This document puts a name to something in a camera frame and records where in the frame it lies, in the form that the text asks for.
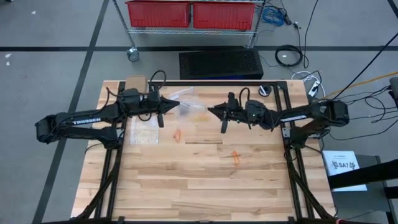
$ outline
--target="caster wheel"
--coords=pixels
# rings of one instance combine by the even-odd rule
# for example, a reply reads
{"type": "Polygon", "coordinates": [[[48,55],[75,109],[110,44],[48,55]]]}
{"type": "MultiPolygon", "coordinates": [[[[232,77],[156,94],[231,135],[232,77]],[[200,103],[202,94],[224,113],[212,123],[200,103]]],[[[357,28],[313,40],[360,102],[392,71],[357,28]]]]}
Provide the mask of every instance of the caster wheel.
{"type": "Polygon", "coordinates": [[[129,58],[130,62],[135,62],[139,59],[138,50],[135,47],[130,48],[127,51],[127,57],[129,58]]]}

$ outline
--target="black metal frame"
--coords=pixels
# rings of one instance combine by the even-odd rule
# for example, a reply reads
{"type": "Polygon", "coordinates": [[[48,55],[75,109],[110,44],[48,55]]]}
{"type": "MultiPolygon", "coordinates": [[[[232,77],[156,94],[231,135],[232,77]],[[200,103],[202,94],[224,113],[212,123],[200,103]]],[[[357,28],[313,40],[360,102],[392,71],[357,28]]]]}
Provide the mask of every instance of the black metal frame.
{"type": "MultiPolygon", "coordinates": [[[[125,82],[120,82],[119,83],[119,91],[124,90],[125,87],[125,82]]],[[[153,81],[152,82],[153,86],[155,89],[162,84],[161,81],[153,81]]],[[[285,81],[277,81],[277,82],[254,82],[254,81],[223,81],[223,82],[212,82],[212,81],[203,81],[203,82],[174,82],[174,81],[169,81],[166,82],[164,85],[165,86],[258,86],[260,84],[266,84],[270,85],[274,89],[274,94],[275,94],[275,103],[277,105],[277,110],[282,111],[282,102],[280,100],[280,95],[279,95],[279,90],[282,90],[284,94],[284,100],[286,104],[287,109],[291,109],[292,105],[290,104],[290,96],[289,96],[289,91],[287,88],[287,83],[285,81]]],[[[126,123],[127,119],[123,121],[122,128],[126,128],[126,123]]],[[[290,122],[290,126],[294,127],[295,123],[294,121],[290,122]]],[[[281,135],[283,137],[283,143],[284,143],[284,149],[286,153],[286,158],[287,158],[287,163],[288,160],[292,160],[292,155],[290,153],[290,145],[288,145],[288,140],[286,137],[283,135],[282,129],[285,128],[285,124],[282,124],[280,126],[281,130],[281,135]]],[[[120,163],[121,163],[121,158],[122,158],[122,152],[123,152],[123,145],[117,150],[116,153],[116,158],[115,158],[115,163],[114,163],[114,168],[116,170],[115,177],[112,181],[112,186],[111,186],[111,193],[109,195],[109,202],[108,202],[108,207],[106,211],[106,216],[104,217],[105,219],[110,220],[112,218],[112,212],[113,212],[113,207],[114,207],[114,201],[115,201],[115,196],[116,196],[116,187],[118,184],[118,175],[119,175],[119,169],[120,169],[120,163]]],[[[305,185],[307,185],[307,178],[305,175],[305,170],[304,170],[304,164],[303,164],[303,158],[301,155],[301,152],[299,149],[295,150],[296,156],[297,156],[297,163],[298,163],[298,168],[299,168],[299,173],[304,181],[305,185]]],[[[103,173],[101,175],[101,186],[106,182],[106,179],[108,178],[108,172],[109,172],[109,165],[111,163],[111,155],[112,151],[107,151],[104,159],[104,167],[103,167],[103,173]]],[[[292,196],[293,196],[293,204],[294,204],[294,209],[296,212],[296,218],[303,218],[302,211],[300,208],[300,199],[299,199],[299,193],[297,191],[297,184],[294,181],[294,179],[289,175],[290,178],[290,186],[292,190],[292,196]]],[[[305,199],[307,211],[308,211],[308,217],[313,218],[313,210],[310,202],[305,199]]],[[[94,218],[101,218],[101,211],[102,211],[102,206],[103,206],[103,195],[102,198],[99,200],[96,208],[95,208],[95,215],[94,218]]],[[[289,223],[290,221],[281,221],[281,222],[234,222],[236,224],[257,224],[257,223],[266,223],[266,224],[283,224],[283,223],[289,223]]],[[[161,223],[161,222],[142,222],[142,221],[123,221],[122,223],[161,223]]],[[[198,222],[167,222],[164,221],[162,223],[173,223],[173,224],[186,224],[186,223],[198,223],[198,222]]],[[[230,222],[212,222],[212,223],[219,223],[219,224],[227,224],[230,222]]]]}

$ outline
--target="orange object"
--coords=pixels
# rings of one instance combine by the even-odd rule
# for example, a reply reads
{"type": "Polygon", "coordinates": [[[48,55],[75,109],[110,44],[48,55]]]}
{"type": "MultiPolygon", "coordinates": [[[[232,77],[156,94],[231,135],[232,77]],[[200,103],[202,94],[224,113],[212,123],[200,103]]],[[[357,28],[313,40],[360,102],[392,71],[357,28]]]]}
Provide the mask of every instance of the orange object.
{"type": "Polygon", "coordinates": [[[239,155],[238,155],[238,153],[237,153],[236,151],[233,151],[233,152],[232,152],[232,156],[233,156],[233,158],[234,158],[235,165],[239,165],[239,164],[241,163],[241,161],[239,160],[239,155]]]}
{"type": "Polygon", "coordinates": [[[178,128],[177,128],[177,130],[175,130],[174,139],[175,139],[176,142],[178,142],[178,143],[180,142],[180,139],[181,139],[181,130],[179,130],[178,128]]]}

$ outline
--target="white cable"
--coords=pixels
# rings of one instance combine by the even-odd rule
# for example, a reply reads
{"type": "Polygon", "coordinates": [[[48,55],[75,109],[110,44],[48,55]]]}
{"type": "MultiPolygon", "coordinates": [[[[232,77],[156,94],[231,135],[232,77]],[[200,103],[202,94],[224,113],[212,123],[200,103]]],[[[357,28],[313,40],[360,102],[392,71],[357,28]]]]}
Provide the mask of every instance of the white cable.
{"type": "MultiPolygon", "coordinates": [[[[293,80],[295,75],[301,74],[301,73],[306,73],[306,74],[308,74],[304,79],[302,79],[303,82],[306,82],[306,81],[309,81],[309,80],[312,80],[312,79],[315,79],[316,81],[319,82],[319,79],[318,79],[317,77],[315,77],[314,75],[312,75],[312,72],[309,72],[309,71],[299,71],[299,72],[296,72],[296,73],[294,73],[294,74],[292,75],[292,78],[291,78],[291,79],[293,80]]],[[[326,91],[325,91],[325,88],[323,87],[322,83],[320,84],[320,86],[321,86],[321,89],[322,89],[322,92],[323,92],[323,97],[326,97],[326,91]]]]}

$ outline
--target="black floor line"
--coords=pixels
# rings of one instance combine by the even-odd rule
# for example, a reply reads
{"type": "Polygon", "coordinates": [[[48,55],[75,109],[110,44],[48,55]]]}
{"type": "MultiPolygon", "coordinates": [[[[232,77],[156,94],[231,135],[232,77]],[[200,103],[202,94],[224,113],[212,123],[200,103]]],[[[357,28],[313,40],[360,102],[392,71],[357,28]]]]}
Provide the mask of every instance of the black floor line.
{"type": "Polygon", "coordinates": [[[398,8],[397,8],[397,5],[395,4],[394,0],[387,0],[387,2],[390,4],[390,7],[391,7],[392,11],[394,12],[396,17],[398,18],[398,8]]]}
{"type": "MultiPolygon", "coordinates": [[[[275,51],[279,46],[255,46],[260,51],[275,51]]],[[[307,51],[355,52],[379,51],[383,46],[308,46],[307,51]]],[[[0,52],[86,52],[90,47],[0,47],[0,52]]],[[[131,47],[94,47],[94,52],[123,52],[131,47]]],[[[197,50],[233,50],[243,46],[170,46],[138,47],[139,52],[181,52],[197,50]]],[[[385,51],[398,51],[398,46],[388,46],[385,51]]]]}
{"type": "MultiPolygon", "coordinates": [[[[95,24],[94,32],[90,40],[90,45],[88,47],[88,51],[86,53],[85,61],[83,62],[83,66],[80,70],[79,79],[77,81],[75,91],[73,92],[72,100],[69,105],[68,112],[72,113],[76,111],[77,104],[79,102],[81,90],[83,89],[83,84],[85,82],[88,67],[90,66],[91,58],[93,56],[94,47],[97,43],[98,36],[100,34],[101,26],[104,21],[104,16],[106,9],[108,7],[109,0],[104,0],[101,10],[99,12],[99,16],[97,22],[95,24]]],[[[45,210],[47,208],[47,204],[49,202],[51,191],[54,186],[55,178],[57,176],[58,168],[61,162],[63,150],[65,148],[66,139],[62,139],[58,142],[57,148],[54,153],[54,157],[51,162],[49,173],[47,174],[47,179],[45,180],[44,188],[42,191],[42,195],[40,196],[39,204],[37,205],[35,216],[33,218],[32,223],[42,223],[45,210]]]]}

